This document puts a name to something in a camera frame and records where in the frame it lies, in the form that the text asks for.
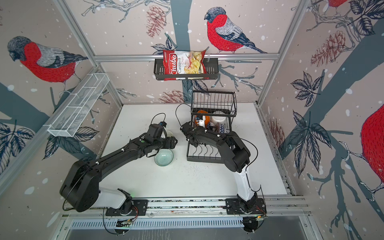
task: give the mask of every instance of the wall-mounted basket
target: wall-mounted basket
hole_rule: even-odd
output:
[[[217,58],[203,58],[203,64],[207,73],[201,74],[164,74],[165,68],[162,58],[155,59],[154,74],[156,80],[164,80],[165,78],[176,78],[176,80],[186,80],[188,78],[193,79],[205,79],[216,80],[218,78],[218,60]]]
[[[109,78],[105,73],[89,74],[84,86],[76,93],[70,103],[49,127],[48,132],[55,137],[73,137],[85,117],[99,98]]]

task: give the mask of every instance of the black wire dish rack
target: black wire dish rack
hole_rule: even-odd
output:
[[[235,92],[228,91],[198,91],[192,92],[191,103],[191,126],[195,127],[195,119],[197,114],[204,116],[222,116],[225,117],[225,132],[232,131],[233,118],[236,117],[237,103]],[[210,163],[223,163],[218,149],[206,145],[199,144],[194,147],[188,143],[187,147],[187,160],[191,162],[210,162]]]

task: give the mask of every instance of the bird wing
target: bird wing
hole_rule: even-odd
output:
[[[243,34],[243,30],[240,27],[236,26],[230,19],[227,17],[227,21],[224,26],[217,27],[216,33],[225,40],[235,42],[235,40]]]
[[[88,59],[87,57],[83,57],[79,54],[63,51],[60,48],[46,47],[38,43],[37,46],[41,52],[41,57],[37,61],[37,64],[45,68],[59,68],[70,63]]]

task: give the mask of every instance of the clear green bowl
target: clear green bowl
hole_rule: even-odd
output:
[[[163,167],[170,164],[172,159],[173,153],[170,149],[160,149],[159,153],[155,156],[155,163]]]

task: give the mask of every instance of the dish rack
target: dish rack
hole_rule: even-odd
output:
[[[88,75],[83,87],[77,93],[71,93],[73,99],[55,119],[48,132],[55,137],[73,137],[83,123],[85,117],[99,98],[109,78],[105,73]]]
[[[225,132],[232,131],[233,118],[237,114],[237,102],[235,92],[228,91],[198,91],[192,92],[191,103],[191,126],[195,127],[195,117],[198,111],[203,110],[204,116],[223,116],[225,117]],[[210,163],[223,163],[218,149],[206,145],[199,144],[194,147],[188,143],[187,147],[187,161],[191,162],[210,162]]]

